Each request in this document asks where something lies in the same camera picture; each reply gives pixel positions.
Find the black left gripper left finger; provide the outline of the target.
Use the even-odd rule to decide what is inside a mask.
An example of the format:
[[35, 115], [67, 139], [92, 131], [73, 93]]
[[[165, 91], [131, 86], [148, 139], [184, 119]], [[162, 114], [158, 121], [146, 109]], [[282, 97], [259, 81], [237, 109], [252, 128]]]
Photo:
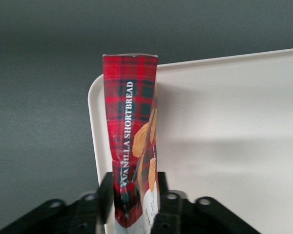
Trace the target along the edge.
[[51, 199], [0, 230], [0, 234], [104, 234], [113, 203], [112, 173], [99, 188], [67, 205]]

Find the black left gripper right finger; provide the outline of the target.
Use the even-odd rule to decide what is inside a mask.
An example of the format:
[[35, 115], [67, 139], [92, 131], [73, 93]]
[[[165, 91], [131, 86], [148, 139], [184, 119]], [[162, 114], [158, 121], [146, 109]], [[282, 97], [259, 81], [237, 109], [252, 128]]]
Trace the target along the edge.
[[254, 227], [212, 197], [191, 203], [184, 192], [168, 188], [166, 173], [158, 173], [160, 211], [152, 234], [257, 234]]

